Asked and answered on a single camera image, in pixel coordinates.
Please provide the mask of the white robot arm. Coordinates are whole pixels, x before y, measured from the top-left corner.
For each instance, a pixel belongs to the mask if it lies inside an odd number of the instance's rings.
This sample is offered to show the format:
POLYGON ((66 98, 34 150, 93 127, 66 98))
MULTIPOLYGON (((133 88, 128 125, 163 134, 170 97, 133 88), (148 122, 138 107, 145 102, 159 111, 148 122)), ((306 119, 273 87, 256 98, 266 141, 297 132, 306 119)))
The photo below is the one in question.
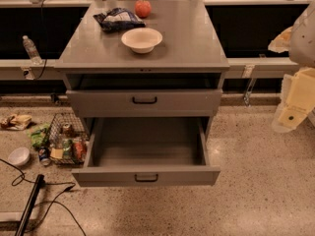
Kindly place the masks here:
POLYGON ((295 130, 315 108, 315 1, 268 46, 282 53, 301 68, 293 76, 284 75, 281 103, 278 105, 272 128, 278 133, 295 130))

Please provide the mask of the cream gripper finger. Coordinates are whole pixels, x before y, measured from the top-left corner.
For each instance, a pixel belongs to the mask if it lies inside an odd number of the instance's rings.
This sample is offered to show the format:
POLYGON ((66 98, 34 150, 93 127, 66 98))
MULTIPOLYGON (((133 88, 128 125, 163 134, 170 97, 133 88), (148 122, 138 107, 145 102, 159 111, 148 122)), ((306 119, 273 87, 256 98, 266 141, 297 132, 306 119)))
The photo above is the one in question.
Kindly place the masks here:
POLYGON ((289 51, 292 27, 283 30, 268 46, 270 51, 283 53, 289 51))

